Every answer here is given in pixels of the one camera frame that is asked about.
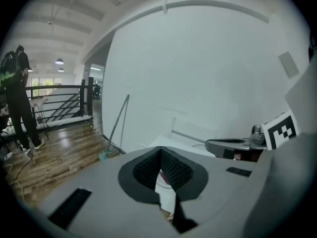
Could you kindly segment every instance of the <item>window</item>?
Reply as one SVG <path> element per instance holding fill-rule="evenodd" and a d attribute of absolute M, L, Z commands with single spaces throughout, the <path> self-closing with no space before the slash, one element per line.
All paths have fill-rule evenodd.
<path fill-rule="evenodd" d="M 61 85 L 61 78 L 32 78 L 31 86 Z M 49 95 L 55 88 L 33 90 L 33 97 Z"/>

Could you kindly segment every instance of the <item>broom handle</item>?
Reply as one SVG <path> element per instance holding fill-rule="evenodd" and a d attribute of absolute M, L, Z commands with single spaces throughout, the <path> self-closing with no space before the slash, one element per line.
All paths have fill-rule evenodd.
<path fill-rule="evenodd" d="M 117 118 L 117 121 L 115 122 L 114 127 L 113 127 L 113 129 L 112 129 L 111 136 L 110 136 L 110 138 L 109 138 L 109 142 L 108 142 L 108 146 L 107 146 L 106 150 L 109 150 L 109 147 L 110 147 L 110 144 L 111 144 L 111 140 L 112 140 L 112 136 L 113 136 L 113 134 L 114 134 L 115 128 L 117 127 L 117 124 L 118 124 L 118 122 L 119 122 L 121 113 L 122 113 L 122 111 L 123 111 L 123 108 L 124 108 L 125 104 L 129 101 L 129 98 L 130 98 L 130 94 L 128 94 L 127 97 L 125 98 L 125 101 L 124 101 L 123 106 L 122 106 L 122 108 L 121 108 L 121 110 L 120 110 L 119 116 L 118 116 L 118 118 Z"/>

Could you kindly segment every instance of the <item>black backpack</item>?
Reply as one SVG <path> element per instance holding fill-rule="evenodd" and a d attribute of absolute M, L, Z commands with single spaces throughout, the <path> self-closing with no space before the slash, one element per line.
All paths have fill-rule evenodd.
<path fill-rule="evenodd" d="M 21 76 L 18 55 L 13 51 L 6 53 L 0 67 L 1 88 L 21 81 Z"/>

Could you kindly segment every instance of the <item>white ceiling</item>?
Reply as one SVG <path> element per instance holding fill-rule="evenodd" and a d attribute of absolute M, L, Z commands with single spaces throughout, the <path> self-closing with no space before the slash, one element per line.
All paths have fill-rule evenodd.
<path fill-rule="evenodd" d="M 92 30 L 124 1 L 30 0 L 13 24 L 2 55 L 22 45 L 34 73 L 57 73 L 57 58 L 64 60 L 65 73 L 73 73 L 77 56 Z"/>

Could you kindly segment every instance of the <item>fluorescent light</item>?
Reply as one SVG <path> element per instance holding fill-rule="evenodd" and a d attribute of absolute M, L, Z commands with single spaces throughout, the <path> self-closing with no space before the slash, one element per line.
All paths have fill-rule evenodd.
<path fill-rule="evenodd" d="M 56 64 L 64 64 L 64 61 L 63 61 L 62 58 L 59 58 L 59 59 L 56 60 L 55 63 L 56 63 Z"/>

